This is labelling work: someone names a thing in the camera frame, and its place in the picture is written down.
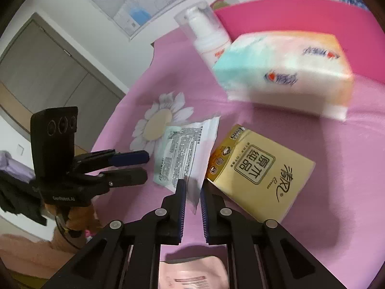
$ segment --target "white daisy print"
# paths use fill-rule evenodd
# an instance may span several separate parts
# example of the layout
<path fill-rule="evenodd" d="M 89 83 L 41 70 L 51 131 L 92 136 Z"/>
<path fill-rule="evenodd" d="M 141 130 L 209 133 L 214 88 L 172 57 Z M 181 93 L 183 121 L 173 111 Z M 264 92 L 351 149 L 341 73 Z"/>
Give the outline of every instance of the white daisy print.
<path fill-rule="evenodd" d="M 152 155 L 155 144 L 162 137 L 167 123 L 187 120 L 193 114 L 193 107 L 183 108 L 185 103 L 183 92 L 179 92 L 175 99 L 173 93 L 161 94 L 159 103 L 154 102 L 144 114 L 144 119 L 139 120 L 132 133 L 134 139 L 130 144 L 130 150 L 146 150 L 149 155 Z"/>

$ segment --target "tissue pack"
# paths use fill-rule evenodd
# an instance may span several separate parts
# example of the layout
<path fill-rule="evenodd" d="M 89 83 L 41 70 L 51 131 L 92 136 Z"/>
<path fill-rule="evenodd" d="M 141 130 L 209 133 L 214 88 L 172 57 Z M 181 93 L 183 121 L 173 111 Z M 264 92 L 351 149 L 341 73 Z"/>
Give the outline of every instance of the tissue pack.
<path fill-rule="evenodd" d="M 315 163 L 240 125 L 209 160 L 206 178 L 256 220 L 282 221 Z"/>
<path fill-rule="evenodd" d="M 243 34 L 222 54 L 213 72 L 229 100 L 346 119 L 353 73 L 331 34 Z"/>

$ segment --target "white wall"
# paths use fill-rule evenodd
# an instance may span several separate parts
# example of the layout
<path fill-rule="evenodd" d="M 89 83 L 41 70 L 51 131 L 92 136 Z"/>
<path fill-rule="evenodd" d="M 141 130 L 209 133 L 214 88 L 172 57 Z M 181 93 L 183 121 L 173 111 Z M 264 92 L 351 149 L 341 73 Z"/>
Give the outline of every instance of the white wall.
<path fill-rule="evenodd" d="M 18 145 L 24 148 L 23 155 L 17 153 Z M 0 116 L 0 151 L 3 150 L 9 152 L 16 161 L 33 168 L 31 143 Z"/>
<path fill-rule="evenodd" d="M 151 43 L 177 28 L 174 15 L 198 1 L 176 2 L 176 6 L 147 25 L 130 42 L 128 36 L 95 8 L 91 0 L 27 0 L 1 37 L 0 53 L 37 11 L 107 78 L 127 92 L 151 64 Z"/>
<path fill-rule="evenodd" d="M 51 241 L 56 223 L 53 219 L 50 219 L 46 216 L 44 217 L 47 219 L 47 226 L 40 225 L 22 214 L 15 215 L 9 212 L 4 212 L 0 208 L 0 225 L 9 224 L 6 226 L 1 226 L 0 234 L 12 233 L 26 237 L 32 241 Z"/>

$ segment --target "pink blanket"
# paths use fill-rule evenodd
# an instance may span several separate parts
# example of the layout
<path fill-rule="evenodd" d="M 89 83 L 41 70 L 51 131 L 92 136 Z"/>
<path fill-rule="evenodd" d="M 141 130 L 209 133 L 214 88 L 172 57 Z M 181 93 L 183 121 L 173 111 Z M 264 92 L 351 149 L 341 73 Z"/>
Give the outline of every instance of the pink blanket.
<path fill-rule="evenodd" d="M 155 43 L 151 67 L 119 103 L 93 150 L 153 152 L 156 140 L 146 139 L 146 126 L 159 112 L 189 120 L 220 112 L 215 146 L 234 124 L 285 145 L 316 162 L 316 167 L 283 226 L 348 289 L 363 289 L 385 260 L 384 96 L 383 84 L 358 77 L 344 123 L 229 102 L 192 45 L 176 30 Z M 104 224 L 140 219 L 170 194 L 153 183 L 153 164 L 152 154 L 145 185 L 117 188 L 97 199 Z M 186 212 L 182 244 L 162 247 L 161 259 L 201 255 L 223 257 L 225 252 L 205 244 L 198 206 L 196 215 Z"/>

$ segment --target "printed logo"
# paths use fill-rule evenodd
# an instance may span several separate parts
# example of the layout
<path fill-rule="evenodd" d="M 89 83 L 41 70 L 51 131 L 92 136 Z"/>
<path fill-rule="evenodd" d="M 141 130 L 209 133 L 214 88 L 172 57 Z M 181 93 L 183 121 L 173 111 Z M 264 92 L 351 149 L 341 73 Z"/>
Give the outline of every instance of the printed logo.
<path fill-rule="evenodd" d="M 59 201 L 75 201 L 75 198 L 70 197 L 70 198 L 64 198 L 64 197 L 52 197 L 54 200 L 59 200 Z"/>
<path fill-rule="evenodd" d="M 276 196 L 278 202 L 280 202 L 280 198 L 278 198 L 278 192 L 280 197 L 284 196 L 284 193 L 288 193 L 290 189 L 290 184 L 293 181 L 293 169 L 290 166 L 283 165 L 285 169 L 281 168 L 280 174 L 280 184 L 277 186 Z"/>
<path fill-rule="evenodd" d="M 322 48 L 307 47 L 303 50 L 302 55 L 319 55 L 321 57 L 327 57 L 328 59 L 339 59 L 339 55 L 333 51 Z"/>
<path fill-rule="evenodd" d="M 218 168 L 216 166 L 213 166 L 212 168 L 210 168 L 211 174 L 215 174 L 217 171 L 218 171 Z"/>
<path fill-rule="evenodd" d="M 258 185 L 274 162 L 275 157 L 270 153 L 261 150 L 255 145 L 250 145 L 236 166 L 234 166 L 234 169 L 243 177 Z"/>
<path fill-rule="evenodd" d="M 183 278 L 183 279 L 174 279 L 174 280 L 175 280 L 175 282 L 186 282 L 187 283 L 187 282 L 202 281 L 205 279 L 206 279 L 206 276 L 198 276 L 198 277 L 193 277 L 193 278 Z"/>
<path fill-rule="evenodd" d="M 225 155 L 229 155 L 231 152 L 231 148 L 230 147 L 225 147 L 222 151 L 222 155 L 225 156 Z"/>
<path fill-rule="evenodd" d="M 276 73 L 275 71 L 270 71 L 265 74 L 264 78 L 267 81 L 270 82 L 275 82 L 276 84 L 279 85 L 294 85 L 297 82 L 297 73 L 295 74 L 279 74 Z"/>
<path fill-rule="evenodd" d="M 224 52 L 225 52 L 225 49 L 222 49 L 221 51 L 218 51 L 217 53 L 215 53 L 215 57 L 219 59 Z"/>

